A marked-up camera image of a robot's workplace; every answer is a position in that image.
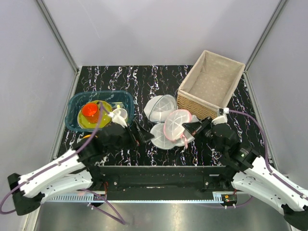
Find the pink-trimmed mesh laundry bag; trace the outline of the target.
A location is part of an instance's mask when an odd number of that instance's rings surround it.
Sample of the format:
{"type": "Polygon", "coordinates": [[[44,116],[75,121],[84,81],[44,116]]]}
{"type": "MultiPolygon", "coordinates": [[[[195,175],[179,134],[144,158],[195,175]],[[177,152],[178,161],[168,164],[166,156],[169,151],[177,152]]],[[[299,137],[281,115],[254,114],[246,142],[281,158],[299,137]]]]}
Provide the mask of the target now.
{"type": "Polygon", "coordinates": [[[169,114],[164,123],[164,135],[177,146],[185,146],[194,140],[194,137],[184,128],[184,123],[199,122],[199,119],[188,110],[178,109],[169,114]]]}

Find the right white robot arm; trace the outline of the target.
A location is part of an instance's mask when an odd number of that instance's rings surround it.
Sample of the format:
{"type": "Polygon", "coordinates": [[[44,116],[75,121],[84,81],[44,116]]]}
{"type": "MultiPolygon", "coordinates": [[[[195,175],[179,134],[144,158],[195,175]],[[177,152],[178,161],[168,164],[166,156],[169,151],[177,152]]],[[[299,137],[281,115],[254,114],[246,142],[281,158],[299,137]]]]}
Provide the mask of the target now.
{"type": "Polygon", "coordinates": [[[260,153],[245,147],[227,123],[217,123],[207,118],[182,126],[193,137],[205,138],[207,143],[221,153],[220,162],[226,168],[218,179],[222,190],[234,188],[248,193],[276,209],[296,229],[308,229],[307,190],[267,165],[260,153]]]}

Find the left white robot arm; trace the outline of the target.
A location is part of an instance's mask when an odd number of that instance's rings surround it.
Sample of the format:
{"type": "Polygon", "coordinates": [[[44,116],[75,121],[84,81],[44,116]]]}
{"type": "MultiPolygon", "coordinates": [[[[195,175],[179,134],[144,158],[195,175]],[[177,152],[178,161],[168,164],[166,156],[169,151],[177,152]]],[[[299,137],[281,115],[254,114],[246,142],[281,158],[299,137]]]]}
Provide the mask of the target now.
{"type": "Polygon", "coordinates": [[[9,175],[13,211],[23,216],[58,195],[84,189],[100,190],[104,179],[94,166],[96,162],[107,153],[133,149],[153,138],[154,135],[137,121],[127,127],[112,123],[102,129],[95,129],[47,165],[28,174],[9,175]]]}

